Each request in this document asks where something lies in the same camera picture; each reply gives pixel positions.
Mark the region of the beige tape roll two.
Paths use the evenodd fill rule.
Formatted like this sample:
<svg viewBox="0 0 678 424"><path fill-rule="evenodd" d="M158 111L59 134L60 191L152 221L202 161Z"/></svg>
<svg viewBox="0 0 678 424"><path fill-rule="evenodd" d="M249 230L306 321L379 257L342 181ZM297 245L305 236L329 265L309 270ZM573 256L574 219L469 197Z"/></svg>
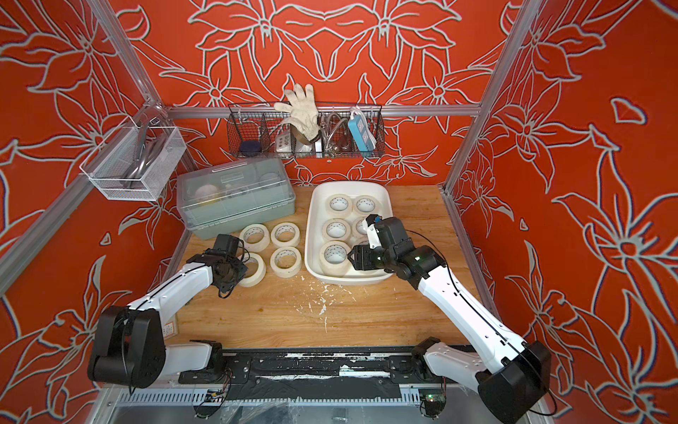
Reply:
<svg viewBox="0 0 678 424"><path fill-rule="evenodd" d="M267 266L259 254L249 254L245 259L245 276L238 286L250 288L259 284L266 275Z"/></svg>

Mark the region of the beige tape roll four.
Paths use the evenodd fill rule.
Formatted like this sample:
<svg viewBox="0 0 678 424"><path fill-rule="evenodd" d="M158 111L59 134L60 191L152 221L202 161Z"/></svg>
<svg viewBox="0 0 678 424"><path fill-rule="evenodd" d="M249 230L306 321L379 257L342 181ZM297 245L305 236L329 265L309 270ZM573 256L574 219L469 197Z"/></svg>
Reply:
<svg viewBox="0 0 678 424"><path fill-rule="evenodd" d="M351 225L342 218L332 218L322 226L322 236L328 241L346 242L352 235Z"/></svg>

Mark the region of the beige tape roll three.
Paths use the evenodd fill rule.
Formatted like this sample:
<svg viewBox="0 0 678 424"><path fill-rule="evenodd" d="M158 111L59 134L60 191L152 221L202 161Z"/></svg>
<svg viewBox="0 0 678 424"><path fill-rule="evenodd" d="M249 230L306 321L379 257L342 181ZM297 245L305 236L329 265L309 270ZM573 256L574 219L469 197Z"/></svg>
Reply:
<svg viewBox="0 0 678 424"><path fill-rule="evenodd" d="M351 268L348 254L351 249L341 241L329 241L320 252L321 270L330 277L344 277Z"/></svg>

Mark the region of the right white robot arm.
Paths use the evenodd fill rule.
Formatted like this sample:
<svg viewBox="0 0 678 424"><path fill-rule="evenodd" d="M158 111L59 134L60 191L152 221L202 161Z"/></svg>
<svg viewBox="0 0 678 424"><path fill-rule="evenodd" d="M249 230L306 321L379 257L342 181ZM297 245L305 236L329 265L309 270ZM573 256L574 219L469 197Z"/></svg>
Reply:
<svg viewBox="0 0 678 424"><path fill-rule="evenodd" d="M493 316L434 249L417 247L392 258L384 248L358 245L348 259L355 270L385 270L407 281L454 323L475 352L425 343L424 362L434 375L477 392L497 420L516 423L549 394L552 353L540 342L527 343Z"/></svg>

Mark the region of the beige tape roll one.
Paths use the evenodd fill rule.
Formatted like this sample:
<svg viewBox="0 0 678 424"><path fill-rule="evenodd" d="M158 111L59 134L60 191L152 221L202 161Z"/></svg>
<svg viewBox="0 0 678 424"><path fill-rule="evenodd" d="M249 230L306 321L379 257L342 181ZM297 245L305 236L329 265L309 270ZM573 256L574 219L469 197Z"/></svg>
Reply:
<svg viewBox="0 0 678 424"><path fill-rule="evenodd" d="M294 223L280 223L271 230L270 238L276 247L297 247L300 244L301 231Z"/></svg>

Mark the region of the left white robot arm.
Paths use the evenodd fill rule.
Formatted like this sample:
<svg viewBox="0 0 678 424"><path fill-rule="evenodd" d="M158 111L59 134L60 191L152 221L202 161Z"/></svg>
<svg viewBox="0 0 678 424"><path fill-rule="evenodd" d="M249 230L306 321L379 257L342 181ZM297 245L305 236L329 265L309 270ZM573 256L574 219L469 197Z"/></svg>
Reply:
<svg viewBox="0 0 678 424"><path fill-rule="evenodd" d="M240 258L209 249L150 293L124 307L106 308L98 319L88 378L135 390L160 377L213 369L218 351L213 343L167 346L163 327L196 294L215 286L220 295L228 295L246 273Z"/></svg>

